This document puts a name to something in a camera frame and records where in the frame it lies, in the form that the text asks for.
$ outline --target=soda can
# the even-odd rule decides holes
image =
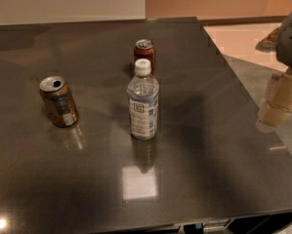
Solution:
[[[70,88],[61,76],[50,76],[41,81],[40,96],[58,127],[68,127],[78,120],[78,112]]]
[[[148,59],[151,62],[151,74],[155,73],[155,48],[151,40],[141,39],[136,42],[134,48],[135,61]]]

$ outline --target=orange wall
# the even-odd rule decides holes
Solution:
[[[147,18],[229,19],[286,16],[292,0],[146,0]]]

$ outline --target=white wall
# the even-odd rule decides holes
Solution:
[[[0,24],[145,17],[146,0],[0,0]]]

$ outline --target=white bottle cap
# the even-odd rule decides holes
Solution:
[[[148,76],[151,73],[151,62],[146,58],[139,58],[135,62],[135,74]]]

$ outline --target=bottle label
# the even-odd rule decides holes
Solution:
[[[130,118],[132,135],[135,137],[153,137],[157,126],[158,95],[152,101],[145,102],[130,98]]]

